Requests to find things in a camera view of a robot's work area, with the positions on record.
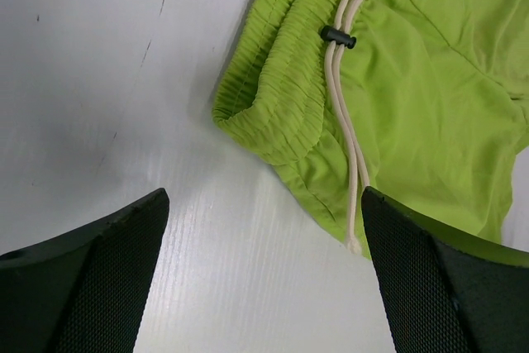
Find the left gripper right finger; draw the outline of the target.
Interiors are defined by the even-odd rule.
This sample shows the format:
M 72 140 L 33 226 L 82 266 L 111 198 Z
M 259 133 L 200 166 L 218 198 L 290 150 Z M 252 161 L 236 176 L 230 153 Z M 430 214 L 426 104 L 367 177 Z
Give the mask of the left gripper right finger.
M 528 254 L 367 188 L 371 259 L 397 352 L 526 352 Z

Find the lime green shorts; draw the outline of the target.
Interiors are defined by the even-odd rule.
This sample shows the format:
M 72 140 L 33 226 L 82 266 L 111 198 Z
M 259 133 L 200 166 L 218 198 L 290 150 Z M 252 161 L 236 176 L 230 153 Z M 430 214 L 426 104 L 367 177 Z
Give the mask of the lime green shorts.
M 364 186 L 498 243 L 528 145 L 528 0 L 254 0 L 212 118 L 355 253 Z

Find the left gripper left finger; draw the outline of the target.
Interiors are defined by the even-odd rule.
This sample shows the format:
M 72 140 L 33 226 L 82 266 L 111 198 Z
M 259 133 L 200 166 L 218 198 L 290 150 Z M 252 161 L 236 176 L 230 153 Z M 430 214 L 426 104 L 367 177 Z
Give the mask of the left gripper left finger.
M 97 221 L 1 256 L 3 352 L 132 352 L 169 197 L 158 188 Z

